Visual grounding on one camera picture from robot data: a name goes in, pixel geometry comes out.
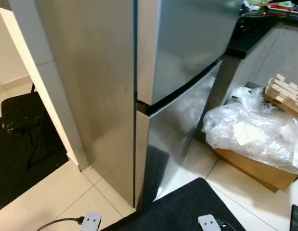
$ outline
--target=kitchen counter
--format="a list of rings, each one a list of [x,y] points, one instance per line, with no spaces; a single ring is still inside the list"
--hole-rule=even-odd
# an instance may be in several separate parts
[[[245,59],[261,39],[279,22],[298,26],[298,14],[260,10],[251,12],[249,17],[242,17],[237,22],[225,54]]]

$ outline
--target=black rug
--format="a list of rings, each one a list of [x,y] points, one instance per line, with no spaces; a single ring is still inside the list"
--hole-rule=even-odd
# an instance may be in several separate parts
[[[223,201],[202,178],[152,203],[143,212],[134,213],[104,229],[104,231],[200,231],[199,216],[212,214],[215,219],[228,222],[236,231],[245,231]]]
[[[33,139],[38,127],[32,130]],[[68,161],[65,148],[48,115],[31,167],[27,169],[31,145],[27,132],[8,134],[0,119],[0,209]]]

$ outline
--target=electrical cable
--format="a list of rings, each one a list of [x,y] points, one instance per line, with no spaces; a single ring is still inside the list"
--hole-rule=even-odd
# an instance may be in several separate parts
[[[229,224],[228,222],[224,221],[224,225],[228,226],[232,231],[236,231],[235,228],[231,224]]]
[[[218,224],[218,226],[219,227],[229,227],[232,231],[236,231],[235,230],[235,228],[231,225],[231,224],[229,224],[228,222],[226,222],[226,221],[222,221],[222,220],[216,220],[216,222],[217,222],[217,224]]]
[[[46,228],[47,226],[50,226],[54,223],[58,223],[61,221],[67,221],[67,220],[72,220],[72,221],[77,221],[78,225],[81,225],[83,220],[85,217],[79,217],[79,218],[62,218],[62,219],[58,219],[58,220],[53,220],[52,222],[47,223],[46,225],[43,225],[42,227],[38,228],[37,231],[41,231],[44,228]]]

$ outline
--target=cardboard box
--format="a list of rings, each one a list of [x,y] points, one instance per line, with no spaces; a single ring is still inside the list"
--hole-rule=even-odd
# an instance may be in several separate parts
[[[297,175],[248,159],[230,150],[217,148],[213,149],[213,152],[220,159],[244,172],[274,193],[279,189],[286,190],[298,178]]]

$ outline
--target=stainless steel refrigerator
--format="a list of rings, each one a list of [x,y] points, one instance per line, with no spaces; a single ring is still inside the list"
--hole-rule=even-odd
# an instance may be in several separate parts
[[[90,164],[132,206],[193,138],[242,0],[37,0]]]

